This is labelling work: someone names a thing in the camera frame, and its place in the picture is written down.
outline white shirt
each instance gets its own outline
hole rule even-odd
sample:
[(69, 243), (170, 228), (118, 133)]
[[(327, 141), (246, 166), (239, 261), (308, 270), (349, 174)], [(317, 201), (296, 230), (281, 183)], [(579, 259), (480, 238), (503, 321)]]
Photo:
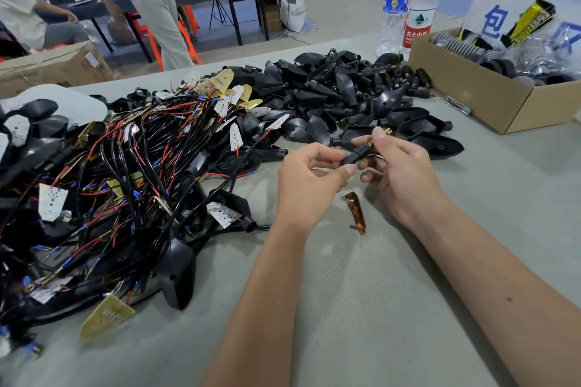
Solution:
[(0, 0), (0, 21), (16, 39), (42, 49), (47, 24), (33, 12), (36, 0)]

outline hand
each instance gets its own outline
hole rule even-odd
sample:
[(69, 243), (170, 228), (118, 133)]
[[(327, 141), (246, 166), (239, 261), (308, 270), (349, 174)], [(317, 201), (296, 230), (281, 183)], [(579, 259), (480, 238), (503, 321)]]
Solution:
[(278, 170), (277, 219), (309, 234), (357, 171), (354, 164), (341, 166), (345, 156), (316, 142), (288, 154)]
[(67, 11), (67, 14), (66, 14), (66, 16), (67, 16), (67, 20), (68, 20), (69, 22), (71, 22), (72, 24), (77, 24), (77, 23), (78, 23), (78, 18), (77, 18), (77, 16), (75, 16), (75, 15), (74, 15), (72, 12), (70, 12), (70, 11)]
[(449, 202), (428, 152), (412, 142), (387, 136), (381, 127), (373, 130), (373, 136), (355, 138), (353, 144), (366, 144), (372, 139), (383, 159), (378, 156), (362, 159), (359, 169), (373, 170), (362, 173), (361, 181), (378, 187), (392, 215), (416, 233), (420, 225), (428, 223)]
[(125, 19), (125, 14), (123, 14), (123, 10), (119, 8), (119, 5), (117, 5), (114, 2), (108, 3), (106, 4), (107, 7), (107, 11), (109, 11), (109, 14), (111, 15), (111, 17), (113, 17), (114, 20), (120, 21), (120, 20), (124, 20)]

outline bottle label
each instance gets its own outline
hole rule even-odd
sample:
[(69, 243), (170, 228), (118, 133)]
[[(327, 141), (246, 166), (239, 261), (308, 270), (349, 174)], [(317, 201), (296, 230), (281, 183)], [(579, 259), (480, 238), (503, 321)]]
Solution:
[(410, 7), (410, 0), (385, 0), (383, 12), (386, 14), (405, 14)]
[(403, 30), (403, 47), (411, 48), (411, 41), (416, 36), (423, 36), (432, 30), (436, 9), (410, 9), (407, 13)]

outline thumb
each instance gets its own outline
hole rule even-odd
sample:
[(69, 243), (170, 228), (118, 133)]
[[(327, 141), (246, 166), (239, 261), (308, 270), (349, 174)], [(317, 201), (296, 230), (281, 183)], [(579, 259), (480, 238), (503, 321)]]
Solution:
[(347, 185), (347, 181), (351, 179), (356, 171), (357, 166), (355, 164), (341, 165), (337, 170), (332, 171), (330, 174), (325, 176), (323, 180), (329, 183), (337, 192)]
[(395, 164), (407, 157), (401, 149), (396, 146), (393, 136), (388, 136), (381, 127), (373, 129), (373, 145), (388, 164)]

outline water bottle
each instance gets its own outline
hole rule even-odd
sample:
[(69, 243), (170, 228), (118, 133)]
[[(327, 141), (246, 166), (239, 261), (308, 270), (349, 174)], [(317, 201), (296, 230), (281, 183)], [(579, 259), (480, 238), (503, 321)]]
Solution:
[(383, 27), (377, 55), (399, 53), (403, 27), (410, 0), (385, 0), (383, 3)]
[(410, 53), (413, 38), (428, 34), (432, 30), (438, 2), (439, 0), (410, 0), (410, 9), (403, 34), (402, 53), (406, 59)]

